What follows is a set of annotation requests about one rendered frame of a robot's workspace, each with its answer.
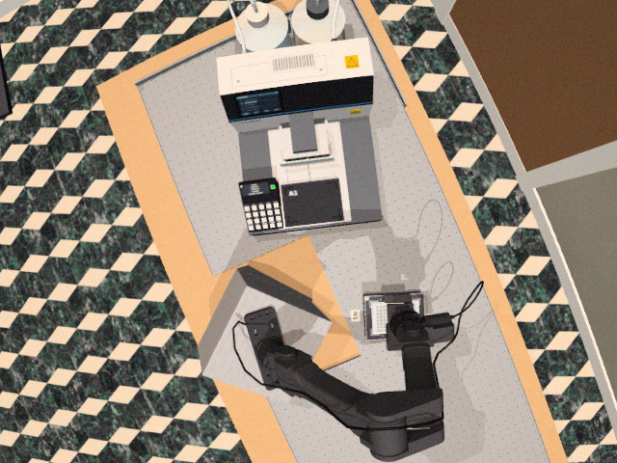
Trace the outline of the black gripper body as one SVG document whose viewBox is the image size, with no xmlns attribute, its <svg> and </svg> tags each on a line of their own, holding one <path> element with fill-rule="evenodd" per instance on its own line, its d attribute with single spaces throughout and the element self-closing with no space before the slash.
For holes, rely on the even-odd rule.
<svg viewBox="0 0 617 463">
<path fill-rule="evenodd" d="M 387 350 L 401 350 L 401 343 L 393 334 L 392 328 L 395 321 L 400 317 L 405 316 L 401 311 L 413 311 L 414 304 L 411 294 L 395 294 L 393 295 L 393 303 L 402 304 L 387 304 L 388 323 L 386 324 L 387 331 Z"/>
</svg>

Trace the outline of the white microplate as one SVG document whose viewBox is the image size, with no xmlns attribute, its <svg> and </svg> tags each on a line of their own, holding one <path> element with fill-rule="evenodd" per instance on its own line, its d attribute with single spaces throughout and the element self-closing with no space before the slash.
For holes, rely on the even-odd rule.
<svg viewBox="0 0 617 463">
<path fill-rule="evenodd" d="M 419 304 L 418 300 L 412 300 L 414 304 L 414 310 L 419 313 Z M 385 303 L 385 302 L 373 302 L 371 303 L 371 312 L 372 312 L 372 334 L 385 334 L 386 333 L 386 324 L 388 322 L 388 314 L 387 314 L 387 304 L 402 304 L 402 303 Z M 380 317 L 379 317 L 379 316 Z M 383 317 L 384 316 L 384 317 Z M 377 323 L 379 322 L 380 323 Z M 380 328 L 381 326 L 381 328 Z M 384 327 L 383 327 L 384 326 Z M 381 329 L 381 331 L 380 331 Z"/>
</svg>

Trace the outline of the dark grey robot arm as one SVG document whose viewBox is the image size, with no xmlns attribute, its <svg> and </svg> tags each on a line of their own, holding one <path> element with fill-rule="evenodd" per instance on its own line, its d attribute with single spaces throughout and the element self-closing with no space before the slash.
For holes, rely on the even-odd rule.
<svg viewBox="0 0 617 463">
<path fill-rule="evenodd" d="M 443 389 L 435 387 L 430 347 L 434 343 L 451 341 L 455 336 L 449 313 L 419 318 L 416 311 L 401 312 L 408 317 L 395 321 L 393 333 L 403 350 L 406 391 L 377 394 L 351 387 L 321 369 L 306 352 L 284 345 L 273 307 L 247 313 L 244 320 L 264 384 L 300 391 L 307 396 L 281 389 L 291 397 L 296 395 L 306 399 L 329 413 L 322 406 L 327 407 L 348 426 L 390 428 L 441 418 Z M 412 428 L 425 429 L 350 430 L 360 437 L 361 444 L 370 449 L 374 458 L 384 462 L 400 460 L 444 441 L 443 421 Z"/>
</svg>

